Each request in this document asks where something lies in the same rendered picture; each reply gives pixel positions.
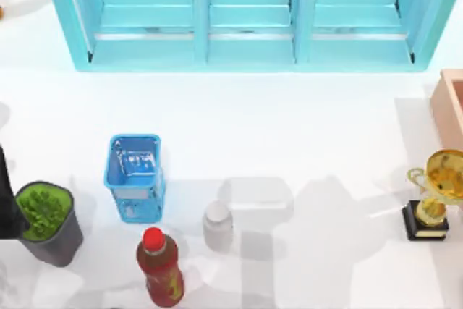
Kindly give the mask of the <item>white plastic bottle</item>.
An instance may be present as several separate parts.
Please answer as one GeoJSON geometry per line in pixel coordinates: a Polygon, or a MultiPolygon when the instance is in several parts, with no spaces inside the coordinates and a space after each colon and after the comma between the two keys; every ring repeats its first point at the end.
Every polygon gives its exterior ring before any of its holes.
{"type": "Polygon", "coordinates": [[[208,204],[203,214],[203,236],[213,251],[226,253],[233,242],[233,217],[228,206],[215,200],[208,204]]]}

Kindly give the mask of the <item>blue plastic basket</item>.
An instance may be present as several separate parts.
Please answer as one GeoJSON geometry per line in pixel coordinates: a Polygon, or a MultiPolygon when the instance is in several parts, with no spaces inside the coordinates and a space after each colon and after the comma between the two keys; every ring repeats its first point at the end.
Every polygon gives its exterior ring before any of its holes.
{"type": "Polygon", "coordinates": [[[122,221],[155,224],[163,216],[166,181],[160,162],[161,139],[154,134],[112,137],[104,184],[122,221]]]}

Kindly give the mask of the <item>light blue rack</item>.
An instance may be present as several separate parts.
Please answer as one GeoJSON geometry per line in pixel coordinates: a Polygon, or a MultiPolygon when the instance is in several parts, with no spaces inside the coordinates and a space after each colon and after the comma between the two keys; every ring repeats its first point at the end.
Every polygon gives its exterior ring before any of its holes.
{"type": "Polygon", "coordinates": [[[456,0],[53,0],[94,72],[414,72],[456,0]]]}

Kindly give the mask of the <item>red bottle with red cap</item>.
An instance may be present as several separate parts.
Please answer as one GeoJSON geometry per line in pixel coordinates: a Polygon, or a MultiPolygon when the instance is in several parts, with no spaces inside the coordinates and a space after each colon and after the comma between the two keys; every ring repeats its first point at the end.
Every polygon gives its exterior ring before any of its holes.
{"type": "Polygon", "coordinates": [[[176,241],[158,227],[147,228],[136,257],[154,304],[161,308],[178,305],[184,296],[184,279],[176,241]]]}

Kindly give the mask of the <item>grey pot with green plant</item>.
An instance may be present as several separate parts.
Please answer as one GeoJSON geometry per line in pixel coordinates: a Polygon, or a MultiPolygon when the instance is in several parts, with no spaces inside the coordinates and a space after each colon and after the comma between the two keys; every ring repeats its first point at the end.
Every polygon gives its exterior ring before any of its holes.
{"type": "Polygon", "coordinates": [[[19,241],[38,260],[68,266],[84,240],[71,191],[51,182],[34,181],[23,186],[15,200],[30,223],[19,241]]]}

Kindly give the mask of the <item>gold trophy on black base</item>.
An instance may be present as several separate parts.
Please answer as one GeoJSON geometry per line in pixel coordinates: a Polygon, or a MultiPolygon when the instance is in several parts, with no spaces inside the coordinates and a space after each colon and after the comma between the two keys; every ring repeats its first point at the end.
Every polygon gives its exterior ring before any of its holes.
{"type": "Polygon", "coordinates": [[[423,197],[410,200],[402,216],[410,241],[441,241],[449,230],[447,207],[463,204],[463,151],[436,151],[423,168],[407,172],[423,197]]]}

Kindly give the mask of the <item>salmon-coloured box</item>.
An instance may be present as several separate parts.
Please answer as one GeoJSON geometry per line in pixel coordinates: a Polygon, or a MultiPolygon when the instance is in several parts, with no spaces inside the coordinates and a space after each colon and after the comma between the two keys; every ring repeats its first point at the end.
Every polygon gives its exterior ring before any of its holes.
{"type": "Polygon", "coordinates": [[[463,69],[441,70],[430,108],[442,146],[463,151],[463,69]]]}

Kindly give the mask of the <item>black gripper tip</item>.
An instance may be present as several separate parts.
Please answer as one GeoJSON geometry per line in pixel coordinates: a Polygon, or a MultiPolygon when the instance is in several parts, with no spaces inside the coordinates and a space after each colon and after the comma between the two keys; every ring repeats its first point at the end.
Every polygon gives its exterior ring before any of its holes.
{"type": "Polygon", "coordinates": [[[0,240],[16,240],[30,228],[22,214],[9,181],[4,150],[0,146],[0,240]]]}

